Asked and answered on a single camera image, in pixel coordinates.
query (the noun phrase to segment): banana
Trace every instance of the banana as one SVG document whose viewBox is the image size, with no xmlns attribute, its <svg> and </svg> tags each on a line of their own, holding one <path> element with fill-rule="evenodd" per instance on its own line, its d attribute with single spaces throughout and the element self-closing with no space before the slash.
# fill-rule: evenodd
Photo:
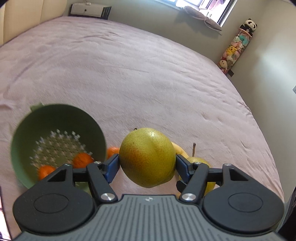
<svg viewBox="0 0 296 241">
<path fill-rule="evenodd" d="M 177 144 L 175 144 L 175 143 L 173 143 L 172 142 L 172 144 L 173 144 L 173 146 L 174 146 L 174 149 L 175 149 L 175 151 L 176 151 L 176 154 L 181 154 L 183 157 L 185 157 L 186 159 L 189 157 L 188 155 L 187 155 L 187 153 L 180 147 L 180 146 L 178 146 Z"/>
</svg>

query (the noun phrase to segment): black circular pad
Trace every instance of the black circular pad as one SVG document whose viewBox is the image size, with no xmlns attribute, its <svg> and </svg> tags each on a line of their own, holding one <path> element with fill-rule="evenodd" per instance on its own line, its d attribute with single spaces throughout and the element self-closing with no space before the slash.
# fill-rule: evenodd
<svg viewBox="0 0 296 241">
<path fill-rule="evenodd" d="M 91 196 L 64 182 L 39 182 L 13 205 L 21 230 L 60 234 L 84 224 L 94 212 Z"/>
<path fill-rule="evenodd" d="M 237 211 L 251 213 L 258 211 L 263 201 L 260 197 L 251 193 L 236 193 L 228 198 L 229 205 Z"/>
<path fill-rule="evenodd" d="M 47 194 L 34 202 L 36 210 L 42 213 L 58 213 L 68 206 L 68 198 L 61 194 Z"/>
<path fill-rule="evenodd" d="M 222 185 L 205 196 L 202 208 L 218 227 L 239 234 L 271 230 L 284 212 L 280 198 L 255 180 Z"/>
</svg>

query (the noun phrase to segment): stuffed animal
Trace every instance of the stuffed animal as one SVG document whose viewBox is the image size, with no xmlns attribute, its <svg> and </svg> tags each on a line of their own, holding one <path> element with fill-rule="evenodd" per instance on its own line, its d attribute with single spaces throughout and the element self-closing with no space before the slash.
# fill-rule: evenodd
<svg viewBox="0 0 296 241">
<path fill-rule="evenodd" d="M 238 36 L 236 36 L 236 37 L 232 40 L 231 45 L 232 45 L 233 47 L 236 48 L 240 42 L 241 42 L 240 38 L 239 38 Z"/>
<path fill-rule="evenodd" d="M 220 60 L 219 62 L 221 68 L 226 69 L 228 68 L 226 60 Z"/>
<path fill-rule="evenodd" d="M 227 52 L 225 51 L 225 52 L 223 53 L 223 58 L 226 59 L 227 56 L 228 56 L 228 54 L 227 54 Z"/>
<path fill-rule="evenodd" d="M 243 44 L 242 44 L 241 42 L 238 43 L 238 45 L 237 45 L 237 49 L 239 49 L 239 48 L 240 48 L 241 50 L 244 48 L 244 46 L 243 46 Z"/>
<path fill-rule="evenodd" d="M 238 59 L 240 57 L 240 53 L 238 51 L 235 51 L 234 56 L 235 56 L 235 59 Z"/>
<path fill-rule="evenodd" d="M 248 32 L 251 36 L 253 36 L 253 32 L 257 29 L 257 24 L 249 18 L 245 24 L 242 24 L 240 26 L 240 28 Z"/>
<path fill-rule="evenodd" d="M 242 41 L 243 46 L 247 46 L 248 45 L 249 40 L 248 40 L 248 38 L 246 36 L 244 36 L 244 35 L 241 34 L 241 35 L 239 35 L 239 38 Z"/>
<path fill-rule="evenodd" d="M 230 47 L 226 50 L 226 53 L 227 53 L 227 55 L 232 56 L 233 53 L 234 53 L 235 51 L 237 51 L 237 49 L 236 49 L 235 47 L 233 47 L 233 46 L 230 46 Z"/>
<path fill-rule="evenodd" d="M 231 62 L 234 62 L 234 59 L 233 59 L 233 57 L 232 56 L 230 56 L 230 55 L 228 55 L 227 56 L 227 59 L 226 59 L 227 61 L 231 61 Z"/>
</svg>

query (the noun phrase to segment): pear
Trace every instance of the pear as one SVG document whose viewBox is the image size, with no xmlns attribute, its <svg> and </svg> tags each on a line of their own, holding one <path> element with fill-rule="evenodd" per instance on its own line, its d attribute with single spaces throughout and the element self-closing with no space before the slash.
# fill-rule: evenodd
<svg viewBox="0 0 296 241">
<path fill-rule="evenodd" d="M 122 141 L 119 162 L 134 183 L 152 188 L 173 178 L 176 153 L 170 139 L 163 133 L 141 128 L 130 132 Z"/>
<path fill-rule="evenodd" d="M 194 163 L 194 162 L 202 162 L 204 164 L 207 164 L 209 167 L 211 167 L 211 165 L 205 159 L 202 159 L 202 158 L 199 158 L 199 157 L 194 157 L 194 154 L 195 154 L 195 146 L 196 146 L 196 144 L 193 143 L 192 157 L 188 157 L 186 159 L 189 162 L 191 162 L 191 163 Z M 208 194 L 210 191 L 212 191 L 214 189 L 215 185 L 216 185 L 215 182 L 208 182 L 207 183 L 206 190 L 205 190 L 205 195 Z"/>
</svg>

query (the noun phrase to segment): panda plush toy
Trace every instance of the panda plush toy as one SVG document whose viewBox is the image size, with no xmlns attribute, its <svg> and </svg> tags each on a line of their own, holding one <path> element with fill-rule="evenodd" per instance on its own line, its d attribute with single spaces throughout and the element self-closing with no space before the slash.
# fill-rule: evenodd
<svg viewBox="0 0 296 241">
<path fill-rule="evenodd" d="M 240 28 L 248 32 L 251 36 L 253 36 L 253 32 L 257 29 L 257 24 L 249 18 L 245 24 L 242 24 L 240 26 Z"/>
</svg>

